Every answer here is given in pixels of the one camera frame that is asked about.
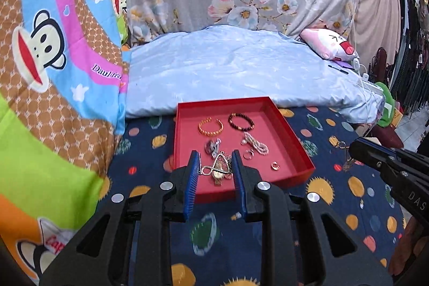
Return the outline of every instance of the black pen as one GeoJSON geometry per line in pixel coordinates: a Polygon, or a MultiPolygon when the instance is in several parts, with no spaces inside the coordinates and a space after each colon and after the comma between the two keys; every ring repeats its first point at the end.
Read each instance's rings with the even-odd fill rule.
{"type": "Polygon", "coordinates": [[[331,67],[333,69],[339,70],[340,72],[343,72],[345,75],[348,75],[348,72],[346,70],[344,70],[344,69],[339,69],[339,68],[333,67],[331,65],[328,65],[328,67],[331,67]]]}

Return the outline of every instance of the plush toy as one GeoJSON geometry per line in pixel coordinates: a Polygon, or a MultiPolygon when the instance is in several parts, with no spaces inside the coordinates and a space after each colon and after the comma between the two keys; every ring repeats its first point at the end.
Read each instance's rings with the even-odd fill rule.
{"type": "Polygon", "coordinates": [[[338,33],[324,28],[306,28],[301,38],[325,60],[352,61],[359,58],[351,44],[338,33]]]}

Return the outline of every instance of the colorful blanket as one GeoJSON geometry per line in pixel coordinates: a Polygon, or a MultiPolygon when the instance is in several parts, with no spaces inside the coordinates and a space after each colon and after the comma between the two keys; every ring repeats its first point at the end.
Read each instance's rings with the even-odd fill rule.
{"type": "Polygon", "coordinates": [[[0,235],[36,283],[94,212],[124,133],[125,11],[0,0],[0,235]]]}

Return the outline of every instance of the red tray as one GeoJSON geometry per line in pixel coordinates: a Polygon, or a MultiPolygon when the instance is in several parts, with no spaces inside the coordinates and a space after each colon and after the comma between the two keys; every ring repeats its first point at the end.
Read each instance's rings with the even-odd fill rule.
{"type": "MultiPolygon", "coordinates": [[[[289,188],[304,183],[315,170],[297,136],[269,97],[179,103],[174,139],[174,168],[186,166],[193,150],[200,152],[202,166],[213,164],[212,157],[204,151],[204,146],[210,138],[198,131],[198,124],[207,117],[212,117],[212,122],[203,125],[206,131],[219,129],[213,120],[220,119],[224,124],[220,135],[213,137],[214,140],[220,138],[222,141],[220,150],[231,155],[238,149],[243,164],[258,169],[265,181],[289,188]],[[244,152],[250,149],[250,146],[242,145],[244,133],[229,125],[228,116],[231,113],[243,113],[254,121],[255,128],[250,134],[268,146],[268,155],[260,155],[254,151],[255,156],[251,160],[243,159],[244,152]],[[280,165],[278,171],[271,169],[273,161],[280,165]]],[[[234,123],[248,127],[247,121],[239,117],[234,118],[234,123]]],[[[195,198],[197,203],[229,200],[234,196],[233,180],[224,178],[222,185],[214,185],[212,176],[199,176],[195,198]]]]}

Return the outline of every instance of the metal bolt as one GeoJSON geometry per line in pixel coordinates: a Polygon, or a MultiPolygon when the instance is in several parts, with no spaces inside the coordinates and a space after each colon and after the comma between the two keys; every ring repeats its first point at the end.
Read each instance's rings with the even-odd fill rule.
{"type": "Polygon", "coordinates": [[[259,182],[257,186],[260,190],[269,190],[271,188],[271,184],[265,181],[259,182]]]}
{"type": "Polygon", "coordinates": [[[170,190],[170,189],[172,189],[172,188],[173,188],[173,183],[171,183],[171,182],[162,182],[162,183],[160,184],[160,188],[161,188],[162,190],[170,190]]]}
{"type": "Polygon", "coordinates": [[[117,194],[112,195],[112,201],[113,201],[114,203],[119,203],[119,202],[121,202],[123,199],[124,199],[124,196],[123,196],[121,193],[117,193],[117,194]]]}
{"type": "Polygon", "coordinates": [[[308,193],[307,199],[311,202],[318,202],[320,200],[320,195],[314,192],[308,193]]]}

